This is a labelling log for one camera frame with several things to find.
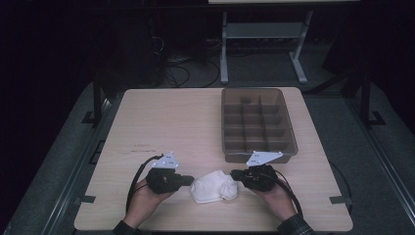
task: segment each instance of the plastic tray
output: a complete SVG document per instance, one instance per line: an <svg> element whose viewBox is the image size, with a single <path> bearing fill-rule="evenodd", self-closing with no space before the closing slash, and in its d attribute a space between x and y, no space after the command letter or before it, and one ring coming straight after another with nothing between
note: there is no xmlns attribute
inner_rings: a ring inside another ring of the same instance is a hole
<svg viewBox="0 0 415 235"><path fill-rule="evenodd" d="M254 151L282 152L284 164L298 151L283 93L277 88L222 90L222 149L228 163L245 163Z"/></svg>

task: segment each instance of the white cloth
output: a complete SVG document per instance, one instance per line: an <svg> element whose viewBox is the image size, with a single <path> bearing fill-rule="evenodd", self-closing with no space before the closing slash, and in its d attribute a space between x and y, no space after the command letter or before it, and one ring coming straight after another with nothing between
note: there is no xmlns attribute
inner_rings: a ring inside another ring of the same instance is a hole
<svg viewBox="0 0 415 235"><path fill-rule="evenodd" d="M197 204L232 200L238 196L238 184L230 175L216 170L193 181L190 192Z"/></svg>

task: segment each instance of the wooden table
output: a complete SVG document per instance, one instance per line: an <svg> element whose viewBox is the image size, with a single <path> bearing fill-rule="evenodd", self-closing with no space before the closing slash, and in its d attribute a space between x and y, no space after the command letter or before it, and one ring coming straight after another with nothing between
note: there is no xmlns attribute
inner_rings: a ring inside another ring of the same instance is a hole
<svg viewBox="0 0 415 235"><path fill-rule="evenodd" d="M341 192L328 164L307 107L296 88L283 91L299 147L287 164L274 164L290 182L305 220L316 231L349 231L344 204L330 197ZM154 89L125 92L74 226L110 230L124 217L131 180L146 159L173 151L177 173L195 178L218 169L226 174L247 168L229 164L221 146L221 88ZM149 164L141 178L150 168ZM232 201L198 205L190 187L181 187L140 228L153 231L276 231L279 222L262 200L239 182Z"/></svg>

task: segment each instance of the black device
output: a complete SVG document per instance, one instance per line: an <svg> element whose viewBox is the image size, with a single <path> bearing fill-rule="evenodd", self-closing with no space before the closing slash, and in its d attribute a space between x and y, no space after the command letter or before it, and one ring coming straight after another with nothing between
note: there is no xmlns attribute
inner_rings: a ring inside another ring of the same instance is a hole
<svg viewBox="0 0 415 235"><path fill-rule="evenodd" d="M269 164L250 166L248 169L233 169L231 176L235 181L241 181L246 188L268 192L278 184L283 188L296 205L298 214L302 217L300 202L287 181L278 178L276 170Z"/></svg>
<svg viewBox="0 0 415 235"><path fill-rule="evenodd" d="M233 180L241 181L245 187L261 192L270 191L278 179L274 168L269 164L250 166L244 170L233 169L231 176Z"/></svg>
<svg viewBox="0 0 415 235"><path fill-rule="evenodd" d="M152 168L146 176L147 186L157 194L179 190L181 186L190 186L195 178L175 173L172 168Z"/></svg>
<svg viewBox="0 0 415 235"><path fill-rule="evenodd" d="M128 191L125 212L128 212L132 196L140 189L136 189L135 186L147 163L151 160L159 160L162 157L163 155L153 156L140 165ZM146 176L147 186L157 194L175 192L179 190L181 186L190 186L194 180L195 178L193 176L175 173L174 168L152 168Z"/></svg>

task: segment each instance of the metal stand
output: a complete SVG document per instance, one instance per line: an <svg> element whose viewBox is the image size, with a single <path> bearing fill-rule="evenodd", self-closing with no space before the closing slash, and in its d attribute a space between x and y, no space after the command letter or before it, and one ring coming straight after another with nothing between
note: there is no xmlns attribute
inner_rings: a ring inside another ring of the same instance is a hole
<svg viewBox="0 0 415 235"><path fill-rule="evenodd" d="M385 121L382 119L382 116L379 112L374 111L372 115L375 119L370 119L370 74L365 71L361 63L357 63L353 67L344 71L341 74L338 74L331 79L317 85L316 87L301 91L303 95L317 94L324 89L334 85L335 83L347 79L346 84L342 89L342 95L347 98L352 98L355 96L357 90L361 88L360 95L360 119L367 128L371 128L372 125L385 125Z"/></svg>
<svg viewBox="0 0 415 235"><path fill-rule="evenodd" d="M92 89L94 93L94 112L87 112L81 123L92 123L92 127L95 128L100 122L102 116L101 86L98 74L94 77Z"/></svg>
<svg viewBox="0 0 415 235"><path fill-rule="evenodd" d="M302 70L299 56L307 35L312 11L307 12L303 23L228 23L227 13L223 13L222 21L222 53L220 55L220 81L229 82L226 60L226 39L228 38L297 38L299 44L294 52L290 52L290 59L301 84L307 83Z"/></svg>

